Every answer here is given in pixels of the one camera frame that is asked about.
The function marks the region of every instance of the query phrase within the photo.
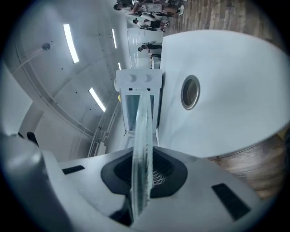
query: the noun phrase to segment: circular metal grommet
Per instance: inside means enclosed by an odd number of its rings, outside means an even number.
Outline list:
[[[194,75],[188,76],[181,88],[181,103],[186,110],[194,108],[200,95],[199,81]]]

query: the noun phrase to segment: standing person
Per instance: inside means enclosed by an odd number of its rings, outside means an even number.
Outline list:
[[[134,24],[137,24],[139,27],[152,27],[152,28],[165,28],[168,27],[169,22],[168,21],[149,21],[148,19],[145,19],[143,21],[135,19],[133,20]]]
[[[156,49],[162,49],[162,45],[153,45],[153,44],[144,44],[141,47],[138,48],[138,51],[141,52],[143,50],[156,50]]]
[[[178,9],[170,8],[167,6],[164,6],[162,4],[154,4],[154,3],[146,3],[147,0],[144,0],[142,2],[136,2],[135,5],[126,5],[123,3],[120,3],[119,1],[114,5],[115,10],[122,10],[127,15],[133,15],[136,12],[166,12],[166,13],[172,13],[172,14],[179,14],[182,15],[184,12],[184,5],[179,7]]]

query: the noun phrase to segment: fluorescent light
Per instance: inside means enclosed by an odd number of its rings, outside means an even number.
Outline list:
[[[106,108],[104,107],[104,105],[102,104],[102,102],[98,98],[98,96],[96,95],[94,89],[90,88],[89,92],[90,92],[91,96],[95,99],[95,101],[98,103],[99,107],[105,112]]]
[[[64,28],[65,37],[67,38],[68,48],[72,55],[72,60],[74,63],[77,63],[79,62],[79,60],[77,57],[77,52],[73,45],[73,38],[72,38],[71,30],[69,28],[69,24],[64,24],[63,28]]]
[[[113,33],[114,45],[115,45],[115,48],[117,48],[114,29],[112,29],[112,33]]]

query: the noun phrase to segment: person in black clothes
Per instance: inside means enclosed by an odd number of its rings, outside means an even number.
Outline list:
[[[161,49],[162,45],[153,45],[153,44],[146,44],[146,45],[142,45],[141,47],[138,48],[138,51],[143,51],[143,49],[145,50],[156,50],[156,49]]]

